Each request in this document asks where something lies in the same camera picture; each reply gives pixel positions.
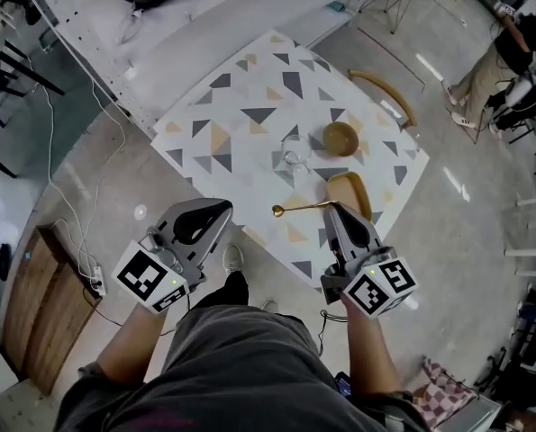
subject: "metal stand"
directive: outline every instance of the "metal stand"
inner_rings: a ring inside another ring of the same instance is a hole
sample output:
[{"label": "metal stand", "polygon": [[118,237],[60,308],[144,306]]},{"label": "metal stand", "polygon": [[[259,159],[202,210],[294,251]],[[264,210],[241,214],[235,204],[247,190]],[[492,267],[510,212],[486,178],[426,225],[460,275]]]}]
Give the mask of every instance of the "metal stand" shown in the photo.
[{"label": "metal stand", "polygon": [[[366,8],[368,8],[370,5],[372,5],[376,1],[377,0],[370,0],[369,2],[364,4],[359,9],[359,11],[361,12],[362,10],[365,10]],[[410,3],[412,2],[412,0],[408,0],[407,4],[405,4],[404,11],[400,15],[400,9],[401,9],[401,6],[402,6],[402,1],[403,0],[395,0],[392,4],[390,4],[390,0],[386,1],[386,8],[384,8],[384,13],[386,13],[386,14],[387,14],[387,12],[389,10],[391,10],[397,4],[397,13],[395,15],[395,21],[392,22],[392,20],[390,18],[390,22],[392,23],[391,24],[392,25],[392,30],[390,31],[390,33],[392,33],[392,35],[395,34],[395,31],[397,31],[397,28],[400,25],[400,22],[404,19],[405,13],[408,11]]]}]

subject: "glass cup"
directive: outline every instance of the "glass cup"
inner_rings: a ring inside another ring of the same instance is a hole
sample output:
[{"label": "glass cup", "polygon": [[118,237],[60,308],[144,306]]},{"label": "glass cup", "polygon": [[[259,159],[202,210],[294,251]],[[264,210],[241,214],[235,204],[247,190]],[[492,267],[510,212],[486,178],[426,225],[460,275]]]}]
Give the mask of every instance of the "glass cup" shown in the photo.
[{"label": "glass cup", "polygon": [[307,161],[312,155],[310,141],[304,136],[290,135],[282,141],[282,160],[293,175],[306,175],[310,172]]}]

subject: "person's hand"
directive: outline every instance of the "person's hand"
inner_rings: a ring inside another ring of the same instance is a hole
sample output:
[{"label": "person's hand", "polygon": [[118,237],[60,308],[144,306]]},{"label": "person's hand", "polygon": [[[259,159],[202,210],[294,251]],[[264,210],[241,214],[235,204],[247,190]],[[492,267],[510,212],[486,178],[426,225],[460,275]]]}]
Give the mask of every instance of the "person's hand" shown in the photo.
[{"label": "person's hand", "polygon": [[352,302],[352,300],[346,296],[345,294],[341,294],[340,296],[341,302],[346,307],[346,312],[348,314],[349,319],[366,319],[368,320],[368,316],[362,312],[359,307]]}]

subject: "shoe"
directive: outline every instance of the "shoe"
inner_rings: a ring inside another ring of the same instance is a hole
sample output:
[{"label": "shoe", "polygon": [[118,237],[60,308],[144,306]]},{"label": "shoe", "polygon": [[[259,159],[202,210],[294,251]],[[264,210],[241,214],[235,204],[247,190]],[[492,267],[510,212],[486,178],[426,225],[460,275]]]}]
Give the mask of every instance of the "shoe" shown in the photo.
[{"label": "shoe", "polygon": [[446,95],[448,95],[448,100],[450,101],[451,105],[453,105],[453,106],[458,105],[458,100],[451,93],[450,84],[446,80],[442,80],[441,81],[441,87],[446,92]]},{"label": "shoe", "polygon": [[277,305],[277,302],[274,300],[267,300],[261,305],[261,309],[263,311],[269,312],[269,313],[278,313],[279,306]]},{"label": "shoe", "polygon": [[239,247],[235,245],[228,245],[223,251],[223,270],[225,276],[230,276],[233,272],[241,272],[243,267],[243,253]]},{"label": "shoe", "polygon": [[460,126],[465,126],[466,128],[476,128],[476,124],[474,122],[466,120],[457,112],[451,113],[451,119]]},{"label": "shoe", "polygon": [[499,139],[499,140],[502,139],[503,131],[500,130],[500,129],[498,128],[498,126],[497,126],[493,121],[490,122],[490,124],[488,125],[488,128],[490,129],[490,132],[492,133],[492,135],[493,135],[495,138],[497,138],[497,139]]}]

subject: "table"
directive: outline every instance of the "table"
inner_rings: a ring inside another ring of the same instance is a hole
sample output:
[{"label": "table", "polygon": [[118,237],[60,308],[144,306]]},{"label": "table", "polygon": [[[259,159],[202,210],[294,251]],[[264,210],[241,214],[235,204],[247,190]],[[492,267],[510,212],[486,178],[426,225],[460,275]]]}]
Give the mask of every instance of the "table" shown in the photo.
[{"label": "table", "polygon": [[[353,157],[323,151],[323,127],[349,123],[359,134]],[[380,238],[394,224],[428,163],[412,137],[325,60],[269,31],[204,78],[155,126],[152,146],[204,196],[230,200],[233,221],[277,260],[319,288],[335,262],[322,212],[272,216],[271,207],[317,203],[326,180],[357,172]],[[310,140],[310,174],[281,170],[281,140]]]}]

